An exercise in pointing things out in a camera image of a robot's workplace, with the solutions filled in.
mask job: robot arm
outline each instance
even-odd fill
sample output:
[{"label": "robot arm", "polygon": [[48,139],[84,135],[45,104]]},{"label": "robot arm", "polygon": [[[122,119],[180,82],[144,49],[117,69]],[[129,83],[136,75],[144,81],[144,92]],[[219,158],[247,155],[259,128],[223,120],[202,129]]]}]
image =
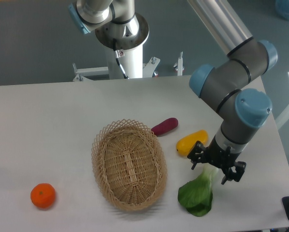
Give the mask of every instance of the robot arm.
[{"label": "robot arm", "polygon": [[77,0],[69,5],[69,13],[83,34],[112,21],[123,23],[135,15],[134,0]]},{"label": "robot arm", "polygon": [[[210,145],[204,147],[197,142],[188,158],[193,163],[192,169],[200,162],[221,168],[225,174],[222,184],[227,180],[238,182],[246,163],[236,159],[272,110],[272,103],[264,93],[241,89],[275,65],[277,51],[267,41],[257,42],[226,0],[188,1],[229,58],[218,68],[203,65],[191,76],[191,89],[224,121]],[[77,0],[69,6],[69,12],[83,33],[99,28],[96,35],[103,45],[116,50],[112,46],[115,41],[119,47],[135,51],[146,41],[149,30],[144,19],[142,23],[132,20],[134,4],[134,0]],[[139,54],[134,59],[136,56],[131,53],[124,66],[135,67],[138,60],[141,70],[142,60],[138,58],[142,58],[142,45]],[[114,69],[117,65],[108,67],[119,73]],[[138,69],[134,69],[131,73],[137,74],[131,76],[139,76]]]},{"label": "robot arm", "polygon": [[277,52],[269,42],[253,38],[226,0],[188,1],[229,58],[218,68],[203,65],[191,76],[191,89],[224,121],[210,145],[197,142],[188,158],[192,169],[200,162],[221,168],[222,184],[238,182],[246,163],[236,159],[272,110],[267,95],[241,88],[274,66]]}]

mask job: gray robot arm segment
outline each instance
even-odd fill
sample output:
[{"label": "gray robot arm segment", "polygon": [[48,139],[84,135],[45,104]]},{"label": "gray robot arm segment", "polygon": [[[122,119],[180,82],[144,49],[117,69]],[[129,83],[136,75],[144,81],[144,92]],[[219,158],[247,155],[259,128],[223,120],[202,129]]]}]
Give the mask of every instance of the gray robot arm segment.
[{"label": "gray robot arm segment", "polygon": [[237,157],[264,124],[272,110],[270,99],[255,89],[245,89],[277,62],[277,52],[267,41],[257,42],[225,0],[189,0],[229,61],[218,68],[203,65],[191,76],[190,88],[223,119],[208,147],[197,142],[188,155],[193,163],[210,163],[223,170],[222,181],[240,181],[246,163]]}]

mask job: metal bracket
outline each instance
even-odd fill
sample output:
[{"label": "metal bracket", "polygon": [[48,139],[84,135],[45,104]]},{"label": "metal bracket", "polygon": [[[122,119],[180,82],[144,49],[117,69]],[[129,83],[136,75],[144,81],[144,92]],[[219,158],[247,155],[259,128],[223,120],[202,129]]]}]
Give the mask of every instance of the metal bracket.
[{"label": "metal bracket", "polygon": [[143,78],[153,77],[155,69],[157,68],[159,62],[159,58],[152,57],[151,60],[143,68]]},{"label": "metal bracket", "polygon": [[184,66],[183,66],[183,52],[180,53],[180,56],[178,58],[178,62],[173,65],[174,71],[178,73],[178,76],[183,75]]},{"label": "metal bracket", "polygon": [[[159,58],[152,57],[147,64],[143,64],[143,78],[157,76],[158,72],[156,71],[156,68],[159,62]],[[73,63],[72,66],[76,75],[73,81],[91,81],[91,79],[86,78],[86,76],[100,76],[109,74],[108,67],[77,69],[75,63]]]}]

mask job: blue joint cap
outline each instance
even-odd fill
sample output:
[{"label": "blue joint cap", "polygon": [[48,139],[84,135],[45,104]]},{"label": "blue joint cap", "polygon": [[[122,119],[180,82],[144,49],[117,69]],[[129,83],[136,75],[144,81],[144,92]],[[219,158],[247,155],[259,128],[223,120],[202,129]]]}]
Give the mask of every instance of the blue joint cap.
[{"label": "blue joint cap", "polygon": [[189,87],[194,93],[196,93],[199,98],[204,82],[206,81],[212,69],[214,69],[212,65],[204,64],[196,69],[189,79]]},{"label": "blue joint cap", "polygon": [[237,95],[235,109],[244,124],[258,129],[272,111],[272,102],[265,93],[247,88]]},{"label": "blue joint cap", "polygon": [[268,42],[267,40],[260,40],[261,44],[263,44],[268,53],[268,68],[267,70],[271,69],[276,62],[278,61],[278,52],[276,51],[275,46]]},{"label": "blue joint cap", "polygon": [[90,33],[90,31],[87,29],[87,27],[84,25],[84,23],[81,21],[80,17],[77,15],[77,12],[73,6],[73,4],[71,3],[68,6],[69,9],[69,13],[70,16],[73,20],[73,22],[75,23],[76,27],[83,33],[83,34],[88,34]]}]

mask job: orange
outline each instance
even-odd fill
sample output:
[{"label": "orange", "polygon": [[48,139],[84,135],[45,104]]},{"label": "orange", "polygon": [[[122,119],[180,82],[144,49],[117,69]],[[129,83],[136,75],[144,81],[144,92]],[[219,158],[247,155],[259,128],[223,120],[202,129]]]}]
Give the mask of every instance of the orange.
[{"label": "orange", "polygon": [[30,193],[32,203],[38,208],[46,209],[55,202],[55,189],[47,183],[38,184]]}]

